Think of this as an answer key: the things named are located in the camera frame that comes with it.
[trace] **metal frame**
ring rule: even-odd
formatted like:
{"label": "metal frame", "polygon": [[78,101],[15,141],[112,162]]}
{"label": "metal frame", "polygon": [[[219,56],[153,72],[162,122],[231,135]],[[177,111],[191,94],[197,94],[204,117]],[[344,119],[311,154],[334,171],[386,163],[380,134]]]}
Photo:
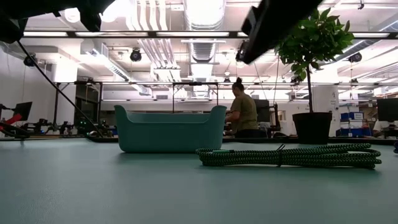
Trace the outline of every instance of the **metal frame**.
{"label": "metal frame", "polygon": [[[59,87],[62,84],[65,84],[65,86],[61,89],[64,90],[68,85],[87,85],[87,84],[92,84],[92,85],[99,85],[99,92],[98,92],[98,101],[97,101],[97,122],[99,123],[100,121],[100,112],[101,112],[101,104],[102,104],[102,100],[103,100],[103,82],[81,82],[81,81],[76,81],[76,82],[57,82],[55,83],[57,85],[57,87]],[[55,105],[54,105],[54,120],[53,120],[53,124],[57,123],[57,114],[58,114],[58,95],[59,92],[56,91],[55,92]]]}
{"label": "metal frame", "polygon": [[[398,32],[351,32],[354,39],[358,40],[397,40]],[[213,30],[168,30],[168,31],[70,31],[70,30],[26,30],[24,38],[44,39],[248,39],[248,36],[241,31]]]}
{"label": "metal frame", "polygon": [[217,105],[218,105],[218,82],[173,82],[172,85],[173,85],[173,113],[175,112],[174,111],[174,94],[175,94],[174,89],[175,89],[176,85],[183,85],[183,86],[184,85],[189,85],[189,86],[215,85],[217,87],[216,95],[217,95]]}

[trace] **desk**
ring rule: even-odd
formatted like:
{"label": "desk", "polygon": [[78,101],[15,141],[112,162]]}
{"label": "desk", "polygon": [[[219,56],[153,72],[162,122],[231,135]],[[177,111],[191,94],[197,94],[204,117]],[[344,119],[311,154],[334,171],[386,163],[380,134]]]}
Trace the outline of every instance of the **desk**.
{"label": "desk", "polygon": [[194,154],[125,154],[86,139],[0,142],[0,223],[398,223],[398,157],[372,148],[375,170],[203,167]]}

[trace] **coiled cable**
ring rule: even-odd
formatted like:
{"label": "coiled cable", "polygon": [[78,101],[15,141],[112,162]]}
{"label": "coiled cable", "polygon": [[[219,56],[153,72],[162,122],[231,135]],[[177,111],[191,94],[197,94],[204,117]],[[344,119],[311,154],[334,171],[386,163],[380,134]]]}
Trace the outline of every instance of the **coiled cable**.
{"label": "coiled cable", "polygon": [[228,166],[238,164],[269,164],[303,167],[358,167],[373,169],[381,164],[381,155],[370,149],[370,144],[342,144],[312,148],[284,149],[273,151],[235,151],[197,149],[196,154],[204,166]]}

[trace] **ceiling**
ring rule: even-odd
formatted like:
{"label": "ceiling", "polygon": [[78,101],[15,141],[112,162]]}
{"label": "ceiling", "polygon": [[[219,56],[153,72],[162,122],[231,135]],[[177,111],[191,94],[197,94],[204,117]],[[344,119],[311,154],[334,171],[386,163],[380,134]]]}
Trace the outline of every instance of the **ceiling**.
{"label": "ceiling", "polygon": [[[379,26],[386,21],[398,21],[398,1],[396,0],[365,0],[365,6],[358,10],[359,0],[325,0],[319,10],[325,10],[332,7],[331,14],[340,15],[340,21],[350,20],[353,32],[379,31]],[[248,0],[227,0],[224,14],[224,23],[221,30],[240,30],[246,14],[251,6],[257,6],[259,1]],[[166,20],[169,30],[185,30],[185,18],[182,11],[182,0],[166,0]],[[147,21],[149,23],[149,5],[147,2]],[[276,23],[282,19],[275,18]],[[30,18],[27,24],[27,30],[86,30],[80,22],[68,22],[62,12],[62,17],[56,18],[53,14],[46,14]],[[101,30],[128,30],[126,19],[117,18],[114,22],[103,22]],[[66,53],[75,57],[79,62],[79,75],[91,76],[97,80],[111,81],[113,74],[102,64],[90,60],[89,55],[82,55],[80,52],[81,39],[24,39],[25,45],[55,46]],[[151,62],[145,53],[142,53],[140,62],[132,62],[129,59],[130,53],[134,47],[139,47],[137,39],[97,39],[109,48],[109,57],[113,59],[120,67],[130,72],[138,80],[149,80],[149,71]],[[234,60],[236,49],[241,43],[241,39],[226,39],[225,43],[217,44],[216,57],[213,62],[212,74],[221,81],[225,77],[225,72],[229,72],[232,77],[243,77],[244,82],[257,82],[259,78],[264,82],[281,82],[281,77],[289,78],[290,66],[283,65],[277,59],[273,51],[264,54],[251,65],[238,67]],[[190,74],[190,54],[187,44],[181,43],[181,39],[171,39],[173,52],[177,64],[181,68],[180,76],[182,78]],[[360,82],[392,82],[394,77],[398,77],[398,41],[382,40],[360,51],[363,60],[351,65],[347,61],[339,61],[328,67],[337,69],[339,81],[348,82],[351,77],[367,75]],[[385,72],[378,72],[372,75],[371,72],[377,72],[388,66]]]}

